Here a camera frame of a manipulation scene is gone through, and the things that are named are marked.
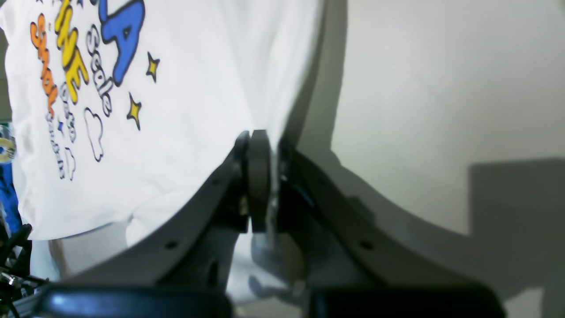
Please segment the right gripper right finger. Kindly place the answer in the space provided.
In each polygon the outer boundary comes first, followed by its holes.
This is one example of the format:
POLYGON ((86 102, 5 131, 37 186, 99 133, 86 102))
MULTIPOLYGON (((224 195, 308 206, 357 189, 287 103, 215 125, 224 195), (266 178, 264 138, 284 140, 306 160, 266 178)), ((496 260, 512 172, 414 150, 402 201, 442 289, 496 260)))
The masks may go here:
POLYGON ((357 213, 337 185, 286 141, 279 210, 305 260, 308 318, 504 318, 492 290, 403 247, 357 213))

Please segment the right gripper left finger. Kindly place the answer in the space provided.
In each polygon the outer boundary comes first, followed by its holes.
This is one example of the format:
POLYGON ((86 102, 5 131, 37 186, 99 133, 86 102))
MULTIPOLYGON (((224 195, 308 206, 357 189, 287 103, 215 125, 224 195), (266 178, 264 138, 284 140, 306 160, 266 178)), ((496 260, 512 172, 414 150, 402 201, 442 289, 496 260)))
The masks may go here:
POLYGON ((119 255, 47 288, 39 318, 232 318, 226 286, 238 236, 265 220, 266 131, 245 131, 169 221, 119 255))

